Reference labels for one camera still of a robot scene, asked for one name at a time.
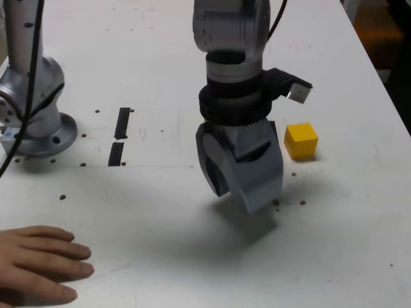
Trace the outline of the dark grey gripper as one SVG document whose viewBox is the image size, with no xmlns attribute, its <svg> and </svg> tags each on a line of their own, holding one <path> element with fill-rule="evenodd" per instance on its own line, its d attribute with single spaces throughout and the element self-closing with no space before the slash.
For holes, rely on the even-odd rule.
<svg viewBox="0 0 411 308">
<path fill-rule="evenodd" d="M 217 196 L 231 193 L 246 213 L 278 198 L 283 188 L 283 156 L 270 121 L 245 126 L 203 123 L 196 133 L 202 172 Z"/>
</svg>

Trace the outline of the person's hand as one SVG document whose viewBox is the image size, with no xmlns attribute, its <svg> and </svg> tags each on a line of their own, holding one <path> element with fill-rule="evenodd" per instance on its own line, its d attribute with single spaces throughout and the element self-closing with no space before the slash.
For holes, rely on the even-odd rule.
<svg viewBox="0 0 411 308">
<path fill-rule="evenodd" d="M 94 273 L 89 247 L 74 242 L 74 234 L 57 227 L 31 226 L 1 231 L 1 307 L 13 307 L 8 293 L 31 295 L 47 304 L 67 304 L 77 292 L 63 281 Z"/>
</svg>

